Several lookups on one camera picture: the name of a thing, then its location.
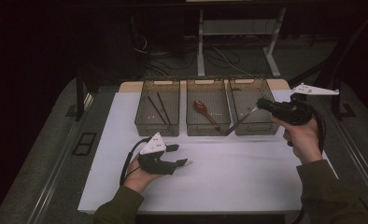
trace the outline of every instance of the metal rod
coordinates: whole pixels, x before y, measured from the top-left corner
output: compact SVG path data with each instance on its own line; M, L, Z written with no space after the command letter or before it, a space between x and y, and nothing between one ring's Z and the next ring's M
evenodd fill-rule
M228 136L231 132L233 132L237 126L239 126L239 124L241 124L248 116L250 116L251 113L253 113L254 111L258 110L259 108L256 106L254 106L254 108L248 112L243 118L241 118L239 121L237 121L234 126L232 126L230 129L228 129L226 132L225 132L225 136Z
M158 115L161 117L161 119L162 119L163 123L164 123L164 124L166 124L166 121L165 121L165 120L164 120L164 118L162 117L162 114L159 112L158 107L157 107L157 106L154 104L154 102L151 100L151 97L149 97L149 96L148 96L148 98L149 98L149 101L152 103L152 106L154 106L155 110L157 111Z
M161 105L162 105L163 112L164 112L164 114L166 115L167 122L168 122L169 124L172 124L172 123L170 122L169 116L167 116L166 108L164 108L164 104L163 104L163 102L162 102L161 95L160 95L158 92L157 92L157 95L158 95L158 99L160 100L160 103L161 103Z

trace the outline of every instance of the wrist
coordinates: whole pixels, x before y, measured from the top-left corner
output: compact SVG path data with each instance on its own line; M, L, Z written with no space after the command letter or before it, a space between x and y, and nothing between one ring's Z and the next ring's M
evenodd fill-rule
M313 161L321 161L321 160L323 160L323 157L321 156L319 150L311 151L310 153L300 157L301 164L307 164Z
M126 188L132 189L140 194L146 189L148 185L149 185L148 181L130 178L126 179L125 182L123 183L123 186L125 186Z

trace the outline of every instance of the left hand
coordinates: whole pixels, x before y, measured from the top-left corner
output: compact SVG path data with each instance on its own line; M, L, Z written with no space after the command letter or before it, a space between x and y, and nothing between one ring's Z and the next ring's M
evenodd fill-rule
M123 185L138 193L142 193L149 183L163 175L151 175L145 172L141 169L137 159L138 154L134 157L131 163L129 163L128 171L126 173L127 176L123 182Z

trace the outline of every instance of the right hand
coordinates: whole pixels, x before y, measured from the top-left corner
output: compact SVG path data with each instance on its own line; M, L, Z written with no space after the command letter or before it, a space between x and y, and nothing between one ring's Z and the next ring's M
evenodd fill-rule
M292 142L294 155L300 159L301 164L323 160L318 148L318 125L314 119L297 126L275 117L272 117L272 121L286 128L283 137Z

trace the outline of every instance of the hand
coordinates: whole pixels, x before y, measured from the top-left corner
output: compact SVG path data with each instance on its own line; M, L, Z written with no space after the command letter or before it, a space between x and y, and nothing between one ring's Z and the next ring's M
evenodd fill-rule
M138 193L142 193L152 180L157 179L163 175L151 175L141 169L138 163L138 154L129 163L127 175L123 185Z
M272 121L286 128L283 137L293 143L292 150L301 164L323 160L318 148L318 125L314 119L309 120L305 125L298 126L290 125L277 118L272 118Z

